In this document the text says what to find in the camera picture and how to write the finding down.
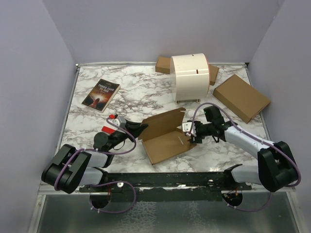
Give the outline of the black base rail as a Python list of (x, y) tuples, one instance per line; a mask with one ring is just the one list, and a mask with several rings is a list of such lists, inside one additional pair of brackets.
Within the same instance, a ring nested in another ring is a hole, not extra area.
[(208, 200), (222, 201), (222, 192), (230, 194), (251, 190), (246, 183), (237, 183), (227, 172), (112, 173), (105, 172), (107, 186), (85, 185), (79, 191), (92, 196), (108, 194), (113, 202), (168, 202)]

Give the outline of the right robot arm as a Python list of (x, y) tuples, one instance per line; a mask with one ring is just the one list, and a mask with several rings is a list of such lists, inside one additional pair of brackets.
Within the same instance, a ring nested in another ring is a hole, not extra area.
[(226, 169), (223, 184), (227, 189), (234, 190), (241, 183), (254, 183), (276, 192), (300, 184), (301, 172), (287, 143), (276, 143), (249, 133), (216, 104), (206, 102), (205, 105), (206, 124), (195, 119), (182, 124), (182, 131), (190, 136), (190, 143), (201, 144), (211, 136), (216, 143), (231, 143), (257, 160), (255, 166), (238, 164)]

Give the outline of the dark paperback book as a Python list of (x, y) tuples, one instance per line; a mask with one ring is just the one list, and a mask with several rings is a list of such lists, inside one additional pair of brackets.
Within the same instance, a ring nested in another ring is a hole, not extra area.
[(82, 104), (96, 111), (103, 112), (112, 101), (120, 87), (121, 86), (118, 83), (112, 83), (104, 79), (100, 79), (83, 100)]

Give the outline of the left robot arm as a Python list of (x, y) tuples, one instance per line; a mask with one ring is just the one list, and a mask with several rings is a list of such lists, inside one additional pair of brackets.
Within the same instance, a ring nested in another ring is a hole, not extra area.
[(147, 123), (131, 122), (117, 115), (111, 115), (106, 121), (116, 130), (104, 126), (95, 134), (90, 149), (64, 144), (44, 168), (41, 180), (56, 191), (68, 194), (83, 185), (91, 185), (98, 192), (105, 190), (107, 179), (100, 168), (108, 167), (115, 155), (133, 151), (136, 139), (148, 127)]

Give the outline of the closed brown cardboard box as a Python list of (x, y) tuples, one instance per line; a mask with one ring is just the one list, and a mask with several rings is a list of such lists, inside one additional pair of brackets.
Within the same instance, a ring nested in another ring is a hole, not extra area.
[(237, 75), (216, 87), (213, 96), (245, 123), (249, 123), (271, 102)]

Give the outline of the red flat block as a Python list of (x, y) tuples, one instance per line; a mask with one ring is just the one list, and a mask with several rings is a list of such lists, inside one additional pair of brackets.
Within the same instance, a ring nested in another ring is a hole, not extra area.
[(106, 134), (112, 134), (115, 130), (112, 128), (109, 128), (107, 126), (103, 126), (102, 127), (102, 132), (106, 133)]

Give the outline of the small brown box behind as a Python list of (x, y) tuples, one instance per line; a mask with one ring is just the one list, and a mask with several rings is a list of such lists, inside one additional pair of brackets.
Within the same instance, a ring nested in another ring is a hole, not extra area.
[(170, 74), (170, 57), (158, 57), (156, 66), (155, 66), (155, 71), (158, 73), (163, 73), (163, 74)]

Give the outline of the white cylindrical bread box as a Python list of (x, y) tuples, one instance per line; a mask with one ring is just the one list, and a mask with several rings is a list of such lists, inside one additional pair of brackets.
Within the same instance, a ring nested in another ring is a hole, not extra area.
[(210, 69), (203, 53), (172, 56), (170, 76), (175, 102), (200, 101), (207, 96), (210, 87)]

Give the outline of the brown cardboard piece behind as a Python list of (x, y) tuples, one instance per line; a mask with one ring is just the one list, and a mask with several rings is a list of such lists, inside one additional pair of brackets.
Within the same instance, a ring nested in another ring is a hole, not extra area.
[(214, 86), (218, 76), (219, 68), (213, 65), (209, 65), (209, 84)]

